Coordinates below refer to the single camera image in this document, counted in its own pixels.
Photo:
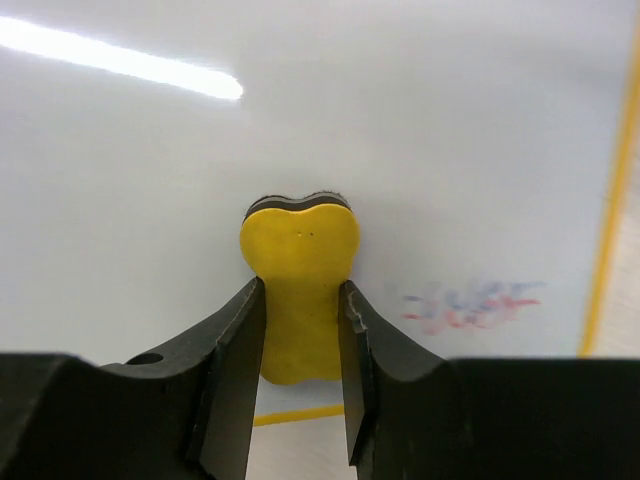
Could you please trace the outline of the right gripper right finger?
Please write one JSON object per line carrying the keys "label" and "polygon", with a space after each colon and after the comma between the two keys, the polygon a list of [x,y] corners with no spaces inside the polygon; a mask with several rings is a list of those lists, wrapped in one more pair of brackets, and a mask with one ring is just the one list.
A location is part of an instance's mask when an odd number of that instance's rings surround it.
{"label": "right gripper right finger", "polygon": [[454,358],[340,289],[346,440],[361,479],[635,479],[632,359]]}

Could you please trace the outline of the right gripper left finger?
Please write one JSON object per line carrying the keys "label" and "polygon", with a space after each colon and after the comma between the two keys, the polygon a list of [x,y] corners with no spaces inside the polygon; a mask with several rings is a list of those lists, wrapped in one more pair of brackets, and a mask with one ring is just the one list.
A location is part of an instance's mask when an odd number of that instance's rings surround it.
{"label": "right gripper left finger", "polygon": [[265,334],[265,291],[123,364],[1,357],[5,479],[242,479]]}

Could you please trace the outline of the yellow whiteboard eraser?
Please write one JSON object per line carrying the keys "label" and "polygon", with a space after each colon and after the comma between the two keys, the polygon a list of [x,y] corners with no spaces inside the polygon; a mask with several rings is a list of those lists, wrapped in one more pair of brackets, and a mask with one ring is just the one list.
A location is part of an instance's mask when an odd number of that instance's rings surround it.
{"label": "yellow whiteboard eraser", "polygon": [[349,203],[329,191],[262,197],[247,210],[239,240],[265,288],[262,377],[276,385],[339,380],[339,291],[360,244]]}

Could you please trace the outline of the yellow framed whiteboard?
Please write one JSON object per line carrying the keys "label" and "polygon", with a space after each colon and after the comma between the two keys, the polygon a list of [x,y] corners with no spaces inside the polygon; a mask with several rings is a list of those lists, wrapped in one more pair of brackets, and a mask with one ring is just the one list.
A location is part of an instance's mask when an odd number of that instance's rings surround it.
{"label": "yellow framed whiteboard", "polygon": [[[360,228],[345,283],[424,349],[591,359],[638,23],[635,1],[3,2],[1,357],[128,362],[261,281],[255,201],[329,191]],[[342,369],[261,364],[242,479],[361,479]]]}

